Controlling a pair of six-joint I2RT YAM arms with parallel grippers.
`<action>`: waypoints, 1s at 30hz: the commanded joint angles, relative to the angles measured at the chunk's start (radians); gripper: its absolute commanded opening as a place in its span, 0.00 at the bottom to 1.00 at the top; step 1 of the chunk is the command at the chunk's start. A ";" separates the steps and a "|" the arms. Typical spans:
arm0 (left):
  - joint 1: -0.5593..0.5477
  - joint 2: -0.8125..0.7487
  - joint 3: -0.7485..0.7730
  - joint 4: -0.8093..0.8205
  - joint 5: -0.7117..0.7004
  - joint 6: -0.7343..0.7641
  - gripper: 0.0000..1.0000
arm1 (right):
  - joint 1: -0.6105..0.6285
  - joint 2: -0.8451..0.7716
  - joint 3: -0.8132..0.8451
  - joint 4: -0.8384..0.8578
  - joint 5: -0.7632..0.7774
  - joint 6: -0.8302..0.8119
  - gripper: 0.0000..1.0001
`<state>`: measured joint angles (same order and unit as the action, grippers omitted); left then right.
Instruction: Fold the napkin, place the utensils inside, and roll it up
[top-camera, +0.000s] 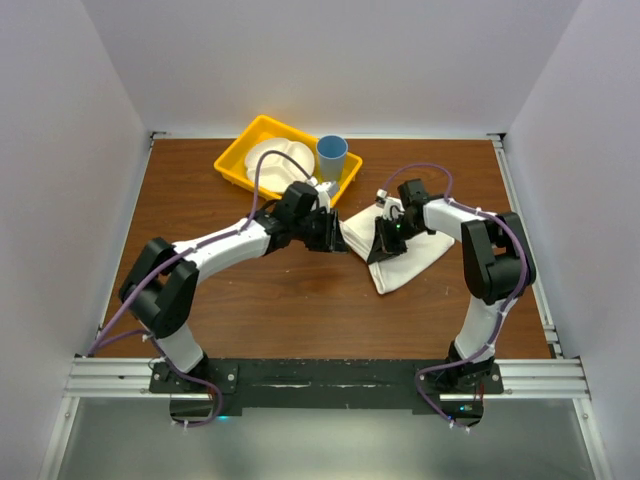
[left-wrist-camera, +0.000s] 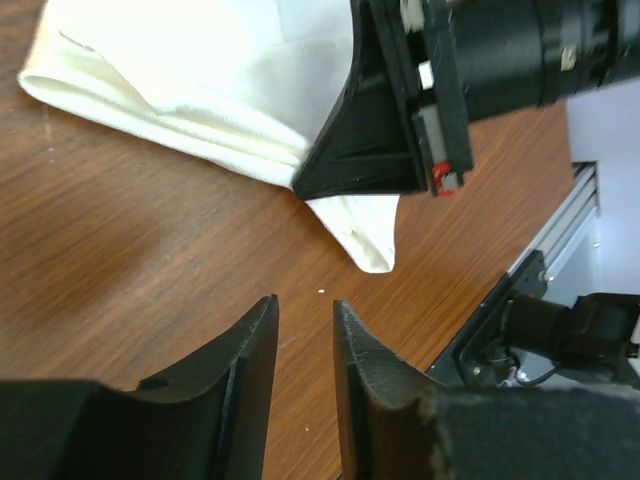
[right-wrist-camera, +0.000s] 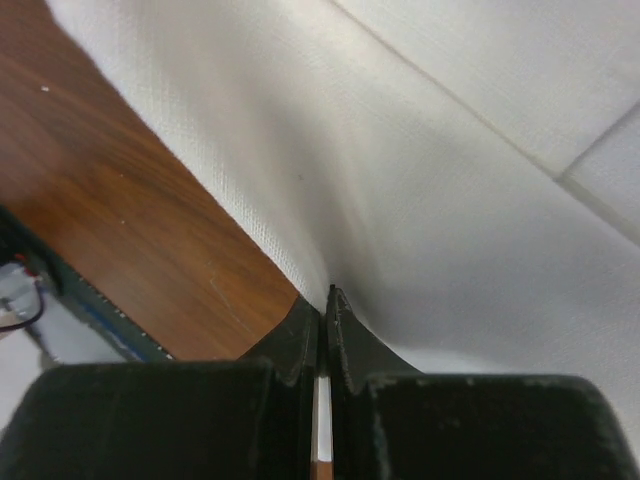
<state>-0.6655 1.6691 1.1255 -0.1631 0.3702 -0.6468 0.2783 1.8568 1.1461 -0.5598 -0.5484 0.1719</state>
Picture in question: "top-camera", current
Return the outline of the white cloth napkin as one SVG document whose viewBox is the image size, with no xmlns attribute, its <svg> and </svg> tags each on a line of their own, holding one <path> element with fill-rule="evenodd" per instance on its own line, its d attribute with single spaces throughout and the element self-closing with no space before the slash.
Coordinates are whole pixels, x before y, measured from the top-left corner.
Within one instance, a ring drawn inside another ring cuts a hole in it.
<svg viewBox="0 0 640 480">
<path fill-rule="evenodd" d="M 373 204 L 346 221 L 341 232 L 347 245 L 366 264 L 379 295 L 391 293 L 418 276 L 439 260 L 455 243 L 444 233 L 426 232 L 400 240 L 395 251 L 385 251 L 382 239 L 376 234 L 375 221 L 383 213 L 391 213 L 394 220 L 404 212 L 399 199 L 390 197 L 385 206 Z"/>
</svg>

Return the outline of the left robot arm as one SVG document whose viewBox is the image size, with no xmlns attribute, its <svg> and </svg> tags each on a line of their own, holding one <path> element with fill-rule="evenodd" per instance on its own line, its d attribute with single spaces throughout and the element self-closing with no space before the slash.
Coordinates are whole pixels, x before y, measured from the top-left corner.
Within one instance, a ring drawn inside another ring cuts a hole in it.
<svg viewBox="0 0 640 480">
<path fill-rule="evenodd" d="M 120 287 L 119 298 L 173 364 L 171 378 L 185 392 L 212 379 L 206 353 L 187 325 L 195 291 L 209 277 L 299 241 L 315 252 L 346 253 L 338 212 L 330 207 L 335 182 L 295 181 L 234 225 L 189 241 L 147 243 Z"/>
</svg>

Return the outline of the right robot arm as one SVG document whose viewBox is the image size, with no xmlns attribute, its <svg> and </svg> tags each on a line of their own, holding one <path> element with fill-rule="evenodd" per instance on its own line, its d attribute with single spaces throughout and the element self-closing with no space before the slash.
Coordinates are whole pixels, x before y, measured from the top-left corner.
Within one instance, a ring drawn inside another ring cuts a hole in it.
<svg viewBox="0 0 640 480">
<path fill-rule="evenodd" d="M 536 270 L 520 217 L 463 205 L 451 196 L 430 195 L 419 179 L 398 187 L 398 200 L 380 189 L 376 204 L 369 265 L 409 252 L 419 234 L 444 233 L 462 246 L 463 270 L 470 303 L 462 329 L 451 342 L 442 365 L 418 375 L 441 388 L 469 392 L 491 372 L 495 343 L 509 310 L 535 281 Z"/>
</svg>

